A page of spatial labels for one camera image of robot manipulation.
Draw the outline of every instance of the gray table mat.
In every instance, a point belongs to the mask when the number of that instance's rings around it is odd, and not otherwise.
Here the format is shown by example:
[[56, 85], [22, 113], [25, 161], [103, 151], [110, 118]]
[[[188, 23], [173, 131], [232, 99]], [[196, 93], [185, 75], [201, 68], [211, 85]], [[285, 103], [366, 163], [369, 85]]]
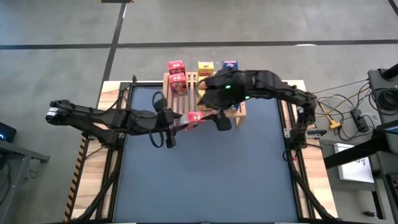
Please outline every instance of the gray table mat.
[[[159, 90], [136, 88], [132, 107], [153, 111]], [[296, 222], [277, 102], [251, 99], [246, 108], [241, 129], [219, 132], [207, 121], [178, 133], [172, 149], [128, 136], [114, 221]]]

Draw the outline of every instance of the power strip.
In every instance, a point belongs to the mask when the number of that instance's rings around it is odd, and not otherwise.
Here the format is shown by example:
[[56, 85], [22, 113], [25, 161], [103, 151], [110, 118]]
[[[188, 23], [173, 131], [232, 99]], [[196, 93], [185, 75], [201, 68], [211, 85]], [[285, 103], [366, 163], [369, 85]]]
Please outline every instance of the power strip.
[[355, 125], [358, 128], [359, 132], [367, 132], [369, 131], [368, 124], [364, 117], [361, 117], [361, 110], [352, 110], [350, 111], [351, 116], [354, 119]]

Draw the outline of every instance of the wooden table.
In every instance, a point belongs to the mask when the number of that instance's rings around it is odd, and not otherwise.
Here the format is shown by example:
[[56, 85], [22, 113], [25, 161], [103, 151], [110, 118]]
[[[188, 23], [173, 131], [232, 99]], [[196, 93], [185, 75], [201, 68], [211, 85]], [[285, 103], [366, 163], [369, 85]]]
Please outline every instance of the wooden table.
[[[129, 81], [108, 81], [104, 82], [101, 90], [101, 96], [99, 98], [98, 109], [105, 110], [109, 108], [118, 98], [119, 86], [121, 82]], [[305, 90], [305, 85], [303, 80], [287, 80], [289, 85], [297, 85], [297, 88]], [[286, 102], [282, 102], [284, 108], [284, 116], [286, 120], [287, 128], [291, 127], [289, 114], [287, 112]], [[307, 142], [319, 146], [319, 141], [314, 139], [307, 139]], [[99, 149], [100, 143], [95, 139], [87, 139], [83, 137], [80, 144], [80, 150], [78, 151], [78, 159], [76, 163], [75, 173], [72, 178], [72, 186], [70, 188], [70, 193], [67, 200], [67, 207], [65, 210], [64, 221], [68, 221], [71, 218], [79, 217], [87, 208], [87, 206], [93, 201], [96, 194], [100, 191], [101, 180], [104, 173], [104, 165], [107, 155], [107, 149], [104, 148], [97, 153], [93, 154], [87, 160], [86, 155]], [[328, 176], [326, 173], [325, 164], [323, 163], [322, 152], [317, 147], [311, 147], [304, 149], [303, 159], [305, 163], [305, 168], [307, 171], [308, 182], [311, 191], [314, 193], [316, 198], [320, 203], [326, 208], [326, 210], [337, 217], [337, 211], [335, 207], [335, 202], [333, 200], [333, 195], [329, 185]], [[103, 216], [106, 217], [109, 208], [109, 195], [111, 189], [105, 197]], [[308, 211], [306, 209], [306, 199], [301, 191], [300, 202], [303, 208], [304, 217], [308, 217]]]

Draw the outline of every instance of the concrete floor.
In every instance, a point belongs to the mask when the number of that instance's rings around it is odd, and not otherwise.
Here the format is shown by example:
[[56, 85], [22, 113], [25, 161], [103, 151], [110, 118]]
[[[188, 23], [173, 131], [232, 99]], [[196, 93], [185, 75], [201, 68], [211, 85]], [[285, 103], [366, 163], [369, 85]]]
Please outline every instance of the concrete floor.
[[[119, 10], [120, 4], [94, 0], [0, 0], [0, 45], [108, 44]], [[387, 0], [148, 0], [128, 4], [119, 43], [373, 39], [398, 39], [398, 17]], [[40, 175], [23, 185], [13, 223], [63, 218], [80, 132], [47, 124], [45, 113], [56, 99], [95, 106], [108, 54], [108, 49], [0, 50], [0, 120], [18, 130], [16, 144], [51, 155], [47, 165], [32, 164]], [[183, 59], [187, 70], [196, 70], [198, 60], [213, 60], [216, 68], [222, 60], [238, 60], [242, 69], [272, 70], [318, 91], [397, 63], [398, 45], [118, 49], [109, 79], [160, 80], [166, 63], [175, 59]], [[360, 86], [319, 96], [350, 96]], [[375, 114], [367, 103], [361, 109]], [[324, 119], [317, 124], [327, 127]], [[336, 137], [328, 133], [324, 139]], [[360, 214], [374, 210], [369, 192], [333, 189], [333, 195], [345, 220], [393, 223]]]

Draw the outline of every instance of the yellow cable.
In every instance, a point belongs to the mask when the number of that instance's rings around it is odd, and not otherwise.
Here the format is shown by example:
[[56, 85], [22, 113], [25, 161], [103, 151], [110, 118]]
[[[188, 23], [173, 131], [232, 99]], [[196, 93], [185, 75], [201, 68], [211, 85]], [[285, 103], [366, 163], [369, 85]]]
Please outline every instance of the yellow cable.
[[359, 93], [355, 93], [354, 95], [348, 97], [347, 99], [341, 101], [339, 104], [337, 104], [337, 106], [335, 106], [332, 110], [330, 110], [329, 112], [327, 112], [326, 114], [322, 115], [322, 116], [317, 116], [315, 118], [323, 118], [325, 116], [328, 116], [332, 111], [335, 111], [337, 109], [337, 107], [339, 107], [340, 105], [342, 105], [344, 102], [346, 102], [347, 100], [351, 99], [352, 97], [358, 96], [359, 94], [361, 94], [362, 92], [366, 91], [370, 89], [369, 87], [367, 87], [366, 89], [363, 89], [362, 91], [360, 91]]

